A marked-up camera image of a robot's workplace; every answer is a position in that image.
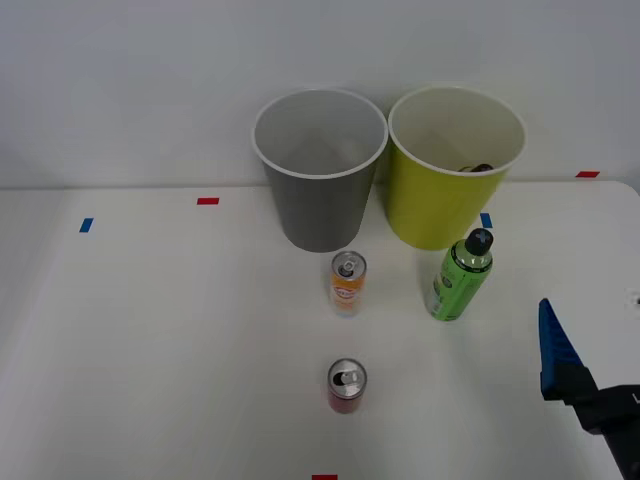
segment yellow paper cup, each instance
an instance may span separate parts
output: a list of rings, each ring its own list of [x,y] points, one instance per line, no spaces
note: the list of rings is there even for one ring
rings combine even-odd
[[[461,239],[525,143],[502,102],[458,87],[428,87],[391,109],[387,217],[403,241],[440,250]],[[470,172],[482,164],[492,170]]]

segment pull tab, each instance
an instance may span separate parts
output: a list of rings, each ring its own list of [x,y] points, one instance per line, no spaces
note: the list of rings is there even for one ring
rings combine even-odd
[[[340,267],[338,268],[338,272],[340,272],[340,275],[342,275],[343,277],[350,277],[351,275],[353,275],[353,271],[355,270],[355,268],[355,262],[352,260],[347,260],[346,262],[344,262],[344,265],[340,265]]]
[[[339,387],[348,387],[349,385],[355,385],[358,383],[358,373],[353,372],[338,372],[333,376],[333,383]]]

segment white wall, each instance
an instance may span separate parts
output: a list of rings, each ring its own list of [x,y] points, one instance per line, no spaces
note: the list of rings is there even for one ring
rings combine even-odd
[[[638,0],[3,0],[0,186],[264,182],[248,134],[272,97],[387,109],[434,81],[522,115],[514,176],[640,184],[639,21]]]

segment blue tape marker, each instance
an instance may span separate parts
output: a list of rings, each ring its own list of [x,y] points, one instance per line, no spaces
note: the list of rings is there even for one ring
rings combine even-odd
[[[493,228],[493,224],[491,223],[491,216],[488,213],[481,213],[480,220],[482,220],[483,228]]]
[[[93,218],[85,218],[82,221],[82,225],[80,226],[80,233],[87,233],[91,228],[92,223],[93,223]]]

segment can lid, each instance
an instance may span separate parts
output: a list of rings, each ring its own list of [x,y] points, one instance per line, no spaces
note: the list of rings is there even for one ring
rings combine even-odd
[[[352,400],[364,392],[367,371],[352,358],[341,358],[329,369],[329,388],[339,398]]]
[[[333,257],[331,267],[336,275],[345,280],[355,280],[364,274],[367,262],[358,252],[340,252]]]
[[[481,257],[489,251],[493,244],[493,235],[486,228],[476,228],[470,234],[467,240],[464,242],[464,248],[471,255]]]

